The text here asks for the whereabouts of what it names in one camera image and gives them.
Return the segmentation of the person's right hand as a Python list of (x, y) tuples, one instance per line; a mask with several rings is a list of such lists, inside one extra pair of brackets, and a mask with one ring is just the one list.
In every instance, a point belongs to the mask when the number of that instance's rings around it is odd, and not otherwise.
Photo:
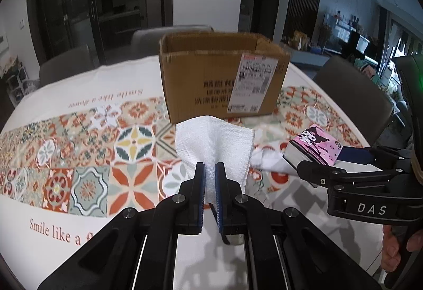
[[(387, 272), (395, 271), (401, 256), (399, 252), (399, 242), (392, 233), (390, 225), (383, 226), (383, 240), (381, 252), (381, 267)], [(415, 252), (422, 248), (422, 231), (416, 232), (407, 242), (407, 251)]]

